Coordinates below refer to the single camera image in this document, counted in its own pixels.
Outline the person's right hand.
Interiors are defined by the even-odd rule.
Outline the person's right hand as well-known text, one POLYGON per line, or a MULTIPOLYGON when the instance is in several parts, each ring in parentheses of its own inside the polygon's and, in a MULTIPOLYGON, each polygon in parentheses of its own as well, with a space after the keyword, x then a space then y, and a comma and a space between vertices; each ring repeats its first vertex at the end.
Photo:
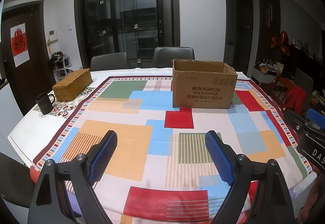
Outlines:
POLYGON ((314 181, 296 223, 324 223, 324 174, 314 181))

